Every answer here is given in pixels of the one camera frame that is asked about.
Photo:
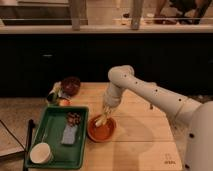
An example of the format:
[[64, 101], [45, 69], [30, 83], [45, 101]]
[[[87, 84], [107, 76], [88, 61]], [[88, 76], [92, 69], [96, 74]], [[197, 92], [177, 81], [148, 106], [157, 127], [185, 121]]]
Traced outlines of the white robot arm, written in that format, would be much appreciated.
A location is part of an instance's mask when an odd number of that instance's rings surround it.
[[213, 171], [213, 101], [200, 103], [134, 76], [130, 65], [112, 67], [103, 95], [105, 108], [120, 105], [128, 89], [188, 126], [184, 171]]

